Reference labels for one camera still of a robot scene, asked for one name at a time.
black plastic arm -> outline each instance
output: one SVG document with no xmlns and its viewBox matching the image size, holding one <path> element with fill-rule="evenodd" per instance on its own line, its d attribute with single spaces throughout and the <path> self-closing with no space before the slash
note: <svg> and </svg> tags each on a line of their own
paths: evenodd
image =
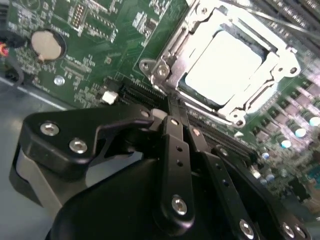
<svg viewBox="0 0 320 240">
<path fill-rule="evenodd" d="M 23 121 L 19 143 L 28 158 L 63 178 L 76 179 L 84 175 L 97 156 L 99 139 L 112 141 L 110 138 L 122 130 L 148 127 L 153 121 L 149 110 L 141 105 L 35 113 Z M 45 123 L 56 125 L 58 133 L 44 134 L 41 126 Z M 78 143 L 79 153 L 70 148 L 72 140 L 85 143 Z"/>
</svg>

electrolytic capacitor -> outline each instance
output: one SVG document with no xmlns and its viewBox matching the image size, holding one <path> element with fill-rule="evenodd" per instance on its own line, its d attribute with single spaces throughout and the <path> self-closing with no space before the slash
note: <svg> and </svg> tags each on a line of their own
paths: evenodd
<svg viewBox="0 0 320 240">
<path fill-rule="evenodd" d="M 303 118 L 310 124 L 312 127 L 318 127 L 320 125 L 320 117 L 314 115 L 311 112 L 306 112 L 303 114 Z"/>
<path fill-rule="evenodd" d="M 268 152 L 268 150 L 267 150 L 267 148 L 266 147 L 260 147 L 259 148 L 259 152 L 260 152 L 260 154 L 261 154 L 261 157 L 264 159 L 264 160 L 267 160 L 267 159 L 269 159 L 270 158 L 270 154 L 269 154 L 269 152 Z"/>
<path fill-rule="evenodd" d="M 303 138 L 307 134 L 307 130 L 303 127 L 293 123 L 289 126 L 290 130 L 294 133 L 297 138 Z"/>
<path fill-rule="evenodd" d="M 285 136 L 281 135 L 277 137 L 277 142 L 280 144 L 280 146 L 284 149 L 288 149 L 291 147 L 291 141 L 286 139 Z"/>
</svg>

black plastic bracket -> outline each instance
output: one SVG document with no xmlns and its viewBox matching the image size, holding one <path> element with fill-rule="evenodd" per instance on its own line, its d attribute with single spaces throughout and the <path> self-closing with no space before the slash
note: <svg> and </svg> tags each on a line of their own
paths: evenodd
<svg viewBox="0 0 320 240">
<path fill-rule="evenodd" d="M 141 105 L 35 113 L 23 121 L 19 144 L 28 158 L 60 177 L 77 179 L 97 156 L 99 139 L 112 141 L 111 138 L 122 130 L 146 128 L 153 121 L 149 110 Z M 44 123 L 55 124 L 58 134 L 44 134 L 41 131 Z M 71 150 L 70 142 L 75 139 L 85 143 L 85 152 Z"/>
<path fill-rule="evenodd" d="M 178 116 L 167 116 L 162 122 L 159 205 L 153 211 L 158 226 L 170 236 L 183 235 L 195 221 L 189 145 L 183 140 Z"/>
<path fill-rule="evenodd" d="M 188 135 L 191 141 L 190 148 L 194 153 L 193 157 L 201 161 L 203 172 L 209 175 L 233 239 L 259 239 L 255 225 L 249 217 L 222 159 L 208 152 L 209 148 L 205 138 L 196 128 L 189 128 Z"/>
</svg>

capacitor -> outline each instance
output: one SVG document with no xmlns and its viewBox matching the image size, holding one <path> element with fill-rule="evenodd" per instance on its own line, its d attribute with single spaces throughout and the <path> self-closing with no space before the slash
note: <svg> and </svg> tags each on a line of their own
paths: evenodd
<svg viewBox="0 0 320 240">
<path fill-rule="evenodd" d="M 261 178 L 260 179 L 260 183 L 263 185 L 263 186 L 266 186 L 268 184 L 268 181 L 265 180 L 264 178 Z"/>
<path fill-rule="evenodd" d="M 261 157 L 262 157 L 264 160 L 267 160 L 267 159 L 270 158 L 270 154 L 269 154 L 267 148 L 264 147 L 264 146 L 259 148 L 259 153 L 261 154 Z"/>
<path fill-rule="evenodd" d="M 320 117 L 314 115 L 311 112 L 306 112 L 303 114 L 303 118 L 310 124 L 312 127 L 318 127 L 320 125 Z"/>
<path fill-rule="evenodd" d="M 286 139 L 286 137 L 283 135 L 279 136 L 276 140 L 280 144 L 280 146 L 284 149 L 288 149 L 291 147 L 291 141 Z"/>
<path fill-rule="evenodd" d="M 273 182 L 275 180 L 275 175 L 273 175 L 272 173 L 268 174 L 266 177 L 265 177 L 265 180 L 270 183 L 270 182 Z"/>
<path fill-rule="evenodd" d="M 303 138 L 307 134 L 307 130 L 303 127 L 293 123 L 289 126 L 290 130 L 294 133 L 297 138 Z"/>
</svg>

gray metal surface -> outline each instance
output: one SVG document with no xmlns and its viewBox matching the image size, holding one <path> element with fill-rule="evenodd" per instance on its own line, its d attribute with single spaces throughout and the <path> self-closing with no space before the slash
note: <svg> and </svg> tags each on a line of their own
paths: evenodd
<svg viewBox="0 0 320 240">
<path fill-rule="evenodd" d="M 44 99 L 42 92 L 25 87 L 11 89 L 0 77 L 0 240 L 44 240 L 52 225 L 48 212 L 14 190 L 9 182 L 9 172 L 14 159 L 23 119 L 36 112 L 58 111 L 52 98 Z M 86 175 L 86 185 L 95 183 L 121 170 L 141 158 L 135 153 L 125 159 L 110 159 L 91 167 Z"/>
<path fill-rule="evenodd" d="M 0 92 L 9 90 L 0 82 Z M 55 108 L 19 90 L 0 95 L 0 239 L 44 240 L 52 219 L 47 212 L 17 193 L 9 182 L 23 119 Z"/>
</svg>

